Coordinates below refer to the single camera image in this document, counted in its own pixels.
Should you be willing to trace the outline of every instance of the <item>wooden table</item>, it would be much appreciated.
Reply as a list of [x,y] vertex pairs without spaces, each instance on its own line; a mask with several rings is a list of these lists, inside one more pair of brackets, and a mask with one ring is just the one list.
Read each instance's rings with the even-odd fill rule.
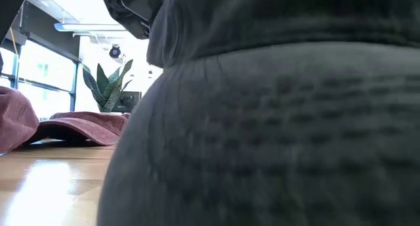
[[46,143],[0,156],[0,225],[95,225],[113,151]]

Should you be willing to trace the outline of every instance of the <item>cap brim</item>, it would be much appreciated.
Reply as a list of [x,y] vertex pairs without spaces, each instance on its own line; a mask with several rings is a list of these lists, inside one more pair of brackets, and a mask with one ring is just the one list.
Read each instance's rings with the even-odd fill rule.
[[[68,129],[68,133],[66,130],[56,131],[58,127]],[[38,130],[29,142],[34,143],[46,138],[72,140],[83,137],[104,146],[114,145],[119,140],[119,135],[96,123],[79,118],[60,118],[40,122]]]

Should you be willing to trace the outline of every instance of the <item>glass window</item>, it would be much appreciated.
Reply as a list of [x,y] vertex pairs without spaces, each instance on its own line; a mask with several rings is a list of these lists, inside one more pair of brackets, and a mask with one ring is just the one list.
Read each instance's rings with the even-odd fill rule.
[[70,111],[70,94],[64,91],[51,91],[28,83],[19,83],[19,91],[32,104],[39,119],[45,120],[58,112]]
[[11,81],[7,78],[0,78],[0,86],[10,87],[11,86]]
[[75,69],[70,59],[32,41],[22,46],[19,65],[21,78],[71,91]]
[[3,58],[3,71],[1,73],[12,75],[14,66],[15,53],[4,48],[0,48],[1,57]]

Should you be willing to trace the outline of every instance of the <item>snake plant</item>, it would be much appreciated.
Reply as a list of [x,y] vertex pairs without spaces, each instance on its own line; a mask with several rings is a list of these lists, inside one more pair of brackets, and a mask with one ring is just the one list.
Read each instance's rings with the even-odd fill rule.
[[118,68],[111,76],[106,77],[104,70],[98,64],[96,71],[96,80],[91,74],[91,70],[83,65],[83,79],[86,86],[92,91],[93,98],[98,104],[100,112],[111,112],[115,106],[121,92],[132,81],[128,81],[123,86],[124,75],[130,70],[133,60],[128,61],[120,74],[121,67]]

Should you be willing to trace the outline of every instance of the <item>baseball cap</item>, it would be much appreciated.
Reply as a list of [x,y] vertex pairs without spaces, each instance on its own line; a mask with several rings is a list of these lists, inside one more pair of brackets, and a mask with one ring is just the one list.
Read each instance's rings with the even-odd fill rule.
[[0,155],[30,139],[38,125],[30,101],[19,91],[0,86]]
[[127,119],[117,114],[95,112],[57,113],[39,123],[33,137],[26,144],[42,139],[63,141],[90,140],[98,145],[114,145],[118,142]]

